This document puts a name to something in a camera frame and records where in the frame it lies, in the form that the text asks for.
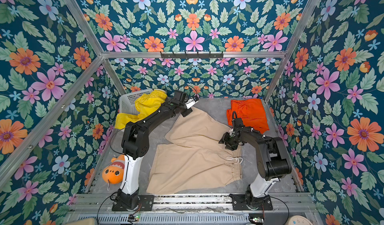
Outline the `yellow shorts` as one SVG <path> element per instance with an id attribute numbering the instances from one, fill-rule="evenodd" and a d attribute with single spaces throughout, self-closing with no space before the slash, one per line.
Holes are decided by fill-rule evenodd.
<path id="1" fill-rule="evenodd" d="M 167 93 L 164 90 L 155 89 L 150 94 L 144 94 L 135 101 L 136 109 L 139 111 L 138 115 L 130 115 L 118 113 L 115 122 L 115 128 L 122 130 L 127 123 L 138 122 L 145 119 L 150 114 L 155 112 L 167 98 Z"/>

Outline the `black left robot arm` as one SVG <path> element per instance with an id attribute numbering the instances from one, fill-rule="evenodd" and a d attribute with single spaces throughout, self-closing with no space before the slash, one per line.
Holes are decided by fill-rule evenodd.
<path id="1" fill-rule="evenodd" d="M 165 97 L 165 101 L 143 119 L 125 123 L 121 142 L 125 166 L 123 180 L 113 206 L 114 211 L 120 208 L 132 211 L 139 206 L 139 173 L 142 159 L 150 147 L 151 132 L 177 114 L 188 116 L 192 112 L 192 106 L 198 101 L 198 96 L 189 97 L 185 92 L 175 91 L 172 98 Z"/>

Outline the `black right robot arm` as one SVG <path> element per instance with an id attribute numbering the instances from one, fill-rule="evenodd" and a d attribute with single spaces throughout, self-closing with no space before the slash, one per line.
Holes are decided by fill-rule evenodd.
<path id="1" fill-rule="evenodd" d="M 247 187 L 244 202 L 251 210 L 267 208 L 272 204 L 269 191 L 273 185 L 292 172 L 290 156 L 283 139 L 269 137 L 252 127 L 232 112 L 232 129 L 223 134 L 220 144 L 231 151 L 250 144 L 255 148 L 258 175 Z"/>

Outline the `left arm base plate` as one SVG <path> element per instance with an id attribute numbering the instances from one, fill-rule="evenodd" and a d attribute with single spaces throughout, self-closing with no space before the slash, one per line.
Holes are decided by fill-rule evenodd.
<path id="1" fill-rule="evenodd" d="M 117 195 L 112 206 L 113 212 L 151 211 L 155 197 L 152 195 Z"/>

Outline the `orange shorts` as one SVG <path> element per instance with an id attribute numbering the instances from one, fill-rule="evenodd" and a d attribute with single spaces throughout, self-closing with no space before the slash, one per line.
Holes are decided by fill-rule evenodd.
<path id="1" fill-rule="evenodd" d="M 266 111 L 261 99 L 231 100 L 231 108 L 227 110 L 228 125 L 232 126 L 232 113 L 243 120 L 246 127 L 252 127 L 262 134 L 269 130 Z"/>

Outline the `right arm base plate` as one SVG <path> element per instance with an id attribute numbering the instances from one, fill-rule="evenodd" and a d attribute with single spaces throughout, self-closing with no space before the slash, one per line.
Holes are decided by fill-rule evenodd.
<path id="1" fill-rule="evenodd" d="M 230 194 L 234 211 L 272 211 L 270 196 L 255 198 L 251 193 Z"/>

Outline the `beige shorts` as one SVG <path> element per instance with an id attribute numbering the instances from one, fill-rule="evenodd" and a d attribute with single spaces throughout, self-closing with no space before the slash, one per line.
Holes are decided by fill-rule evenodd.
<path id="1" fill-rule="evenodd" d="M 170 195 L 185 190 L 225 187 L 242 179 L 241 149 L 219 141 L 229 127 L 194 108 L 179 116 L 155 153 L 147 193 Z"/>

